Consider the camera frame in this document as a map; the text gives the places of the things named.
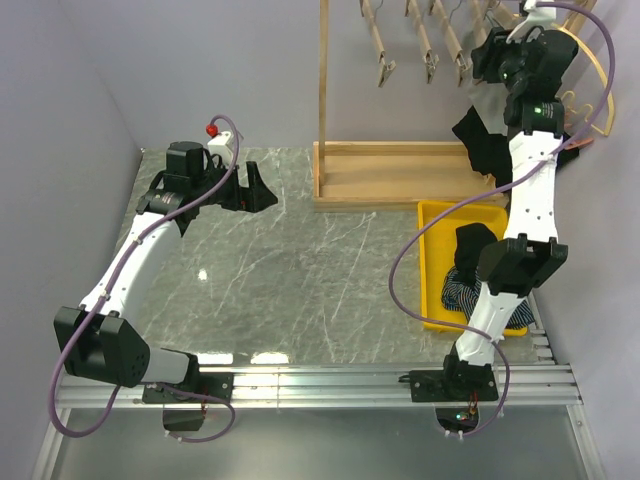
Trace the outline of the striped navy underwear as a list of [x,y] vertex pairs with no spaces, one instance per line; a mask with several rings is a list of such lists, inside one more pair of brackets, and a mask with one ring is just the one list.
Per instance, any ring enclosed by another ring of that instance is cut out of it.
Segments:
[[[469,321],[479,299],[480,291],[481,282],[478,276],[475,276],[473,282],[464,280],[463,275],[453,266],[445,276],[441,302],[446,310],[462,312],[466,321]],[[511,315],[506,328],[518,330],[534,323],[535,318],[529,303],[527,300],[523,300]]]

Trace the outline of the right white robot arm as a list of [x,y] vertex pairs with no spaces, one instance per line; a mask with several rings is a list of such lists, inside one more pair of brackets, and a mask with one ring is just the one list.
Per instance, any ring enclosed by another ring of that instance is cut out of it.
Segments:
[[557,92],[578,50],[570,36],[535,26],[518,40],[494,28],[471,54],[474,78],[502,83],[508,91],[504,122],[517,184],[503,239],[480,253],[481,288],[469,328],[443,363],[440,384],[448,401],[497,399],[495,343],[531,290],[567,260],[568,248],[558,240],[554,217],[557,150],[564,141],[565,118]]

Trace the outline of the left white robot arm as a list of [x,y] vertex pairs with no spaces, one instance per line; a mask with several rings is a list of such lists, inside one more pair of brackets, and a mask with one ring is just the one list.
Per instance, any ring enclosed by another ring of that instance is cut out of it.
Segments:
[[258,213],[277,204],[255,162],[247,162],[248,183],[240,184],[237,144],[229,131],[205,145],[170,144],[165,167],[140,197],[130,231],[107,271],[78,306],[62,307],[54,318],[68,375],[127,388],[166,384],[180,402],[202,392],[196,355],[149,346],[135,323],[161,265],[201,208]]

